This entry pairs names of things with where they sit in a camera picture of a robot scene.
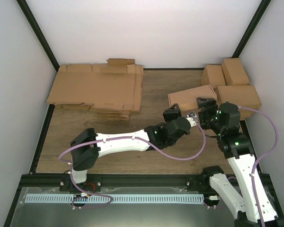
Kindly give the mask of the brown cardboard paper box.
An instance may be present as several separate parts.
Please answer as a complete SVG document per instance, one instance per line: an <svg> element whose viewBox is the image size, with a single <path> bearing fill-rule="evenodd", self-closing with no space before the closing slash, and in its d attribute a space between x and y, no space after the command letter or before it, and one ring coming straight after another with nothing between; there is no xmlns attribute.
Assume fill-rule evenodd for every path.
<svg viewBox="0 0 284 227"><path fill-rule="evenodd" d="M190 111L197 109L197 98L213 98L217 100L217 95L210 85L195 87L183 91L168 94L169 104L178 104L180 110Z"/></svg>

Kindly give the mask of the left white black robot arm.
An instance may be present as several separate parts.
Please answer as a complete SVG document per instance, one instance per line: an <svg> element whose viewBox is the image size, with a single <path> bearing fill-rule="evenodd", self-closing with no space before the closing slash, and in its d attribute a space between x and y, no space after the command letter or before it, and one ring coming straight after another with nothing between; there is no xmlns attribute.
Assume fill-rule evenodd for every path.
<svg viewBox="0 0 284 227"><path fill-rule="evenodd" d="M93 128L85 129L71 142L71 147L91 141L96 143L71 151L71 186L77 191L87 187L87 171L99 157L125 151L154 150L152 146L165 149L174 146L179 138L188 135L190 129L196 126L192 117L182 116L177 104L165 110L163 118L165 122L130 133L103 134L96 133Z"/></svg>

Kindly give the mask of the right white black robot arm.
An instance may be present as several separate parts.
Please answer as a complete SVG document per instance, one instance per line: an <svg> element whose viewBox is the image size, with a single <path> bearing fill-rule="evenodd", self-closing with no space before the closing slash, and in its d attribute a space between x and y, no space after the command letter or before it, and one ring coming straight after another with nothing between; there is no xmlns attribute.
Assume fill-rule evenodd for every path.
<svg viewBox="0 0 284 227"><path fill-rule="evenodd" d="M236 227L284 227L284 218L273 207L258 172L250 139L240 132L239 107L230 102L218 105L213 98L196 99L202 129L212 130L219 149L233 169L237 191L219 166L203 169L201 186L214 189L234 217Z"/></svg>

